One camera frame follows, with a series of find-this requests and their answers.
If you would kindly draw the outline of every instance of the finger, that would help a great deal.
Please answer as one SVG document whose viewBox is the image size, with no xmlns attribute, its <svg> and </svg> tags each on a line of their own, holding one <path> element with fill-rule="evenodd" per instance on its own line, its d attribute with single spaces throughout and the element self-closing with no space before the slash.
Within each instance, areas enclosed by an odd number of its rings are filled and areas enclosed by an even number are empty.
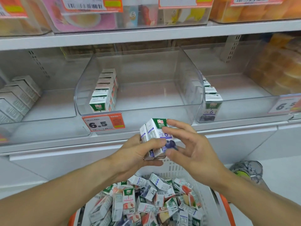
<svg viewBox="0 0 301 226">
<path fill-rule="evenodd" d="M 134 147 L 138 144 L 140 144 L 140 134 L 136 134 L 134 136 L 132 136 L 131 138 L 129 138 L 124 144 L 123 144 L 123 148 L 130 148 L 130 147 Z"/>
<path fill-rule="evenodd" d="M 182 153 L 174 150 L 174 149 L 167 149 L 165 155 L 176 164 L 187 168 L 191 163 L 191 158 L 183 155 Z"/>
<path fill-rule="evenodd" d="M 147 160 L 144 161 L 143 166 L 156 166 L 156 167 L 160 167 L 163 165 L 163 161 L 161 160 Z"/>
<path fill-rule="evenodd" d="M 177 146 L 177 149 L 179 152 L 181 152 L 183 155 L 187 156 L 187 157 L 191 157 L 191 152 L 189 152 L 188 150 L 186 150 L 186 148 L 182 148 Z"/>
<path fill-rule="evenodd" d="M 142 156 L 144 156 L 149 150 L 151 149 L 158 149 L 163 147 L 166 144 L 165 138 L 152 138 L 151 140 L 139 144 L 135 147 L 135 149 L 138 151 L 138 153 Z"/>
<path fill-rule="evenodd" d="M 188 132 L 197 133 L 197 131 L 194 130 L 194 128 L 191 127 L 191 125 L 189 125 L 187 123 L 177 121 L 177 120 L 173 120 L 173 119 L 167 119 L 167 123 L 170 126 L 174 126 L 174 127 L 180 128 L 180 129 L 184 129 Z"/>
<path fill-rule="evenodd" d="M 183 129 L 162 127 L 162 130 L 164 131 L 164 133 L 171 134 L 174 137 L 178 138 L 179 140 L 187 139 L 193 143 L 196 143 L 200 138 L 198 134 L 191 133 Z"/>
</svg>

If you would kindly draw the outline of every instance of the blueberry image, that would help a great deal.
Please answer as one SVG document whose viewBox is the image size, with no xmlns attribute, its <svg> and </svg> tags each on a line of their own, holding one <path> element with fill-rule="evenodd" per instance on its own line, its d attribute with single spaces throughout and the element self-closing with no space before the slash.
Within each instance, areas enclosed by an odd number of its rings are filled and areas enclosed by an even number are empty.
<svg viewBox="0 0 301 226">
<path fill-rule="evenodd" d="M 165 144 L 166 148 L 174 148 L 177 150 L 177 146 L 175 144 L 175 141 L 173 140 L 167 140 L 167 143 Z"/>
</svg>

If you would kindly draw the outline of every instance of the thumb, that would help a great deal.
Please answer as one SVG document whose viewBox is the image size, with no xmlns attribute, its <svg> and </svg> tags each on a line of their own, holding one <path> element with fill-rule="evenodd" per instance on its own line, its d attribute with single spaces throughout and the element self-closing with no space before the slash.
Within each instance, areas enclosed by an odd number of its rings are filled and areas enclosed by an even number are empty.
<svg viewBox="0 0 301 226">
<path fill-rule="evenodd" d="M 165 155 L 173 162 L 179 164 L 180 166 L 187 168 L 191 163 L 191 158 L 183 155 L 182 153 L 174 150 L 167 149 Z"/>
</svg>

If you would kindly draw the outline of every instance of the pink packaging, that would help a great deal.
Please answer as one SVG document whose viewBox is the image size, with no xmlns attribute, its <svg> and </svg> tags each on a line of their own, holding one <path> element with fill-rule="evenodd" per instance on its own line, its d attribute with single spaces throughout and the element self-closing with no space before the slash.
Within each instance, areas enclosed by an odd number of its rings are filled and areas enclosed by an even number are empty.
<svg viewBox="0 0 301 226">
<path fill-rule="evenodd" d="M 86 32 L 116 29 L 114 13 L 63 15 L 61 0 L 42 0 L 56 28 L 54 32 Z"/>
</svg>

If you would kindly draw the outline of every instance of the forearm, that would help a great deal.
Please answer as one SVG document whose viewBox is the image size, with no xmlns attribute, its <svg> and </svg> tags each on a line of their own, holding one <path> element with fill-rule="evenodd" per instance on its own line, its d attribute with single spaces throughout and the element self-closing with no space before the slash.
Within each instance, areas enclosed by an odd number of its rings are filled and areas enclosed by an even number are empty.
<svg viewBox="0 0 301 226">
<path fill-rule="evenodd" d="M 0 200 L 1 225 L 58 225 L 113 183 L 102 159 L 50 182 Z"/>
<path fill-rule="evenodd" d="M 296 203 L 227 172 L 224 185 L 218 188 L 256 225 L 299 225 L 301 207 Z"/>
</svg>

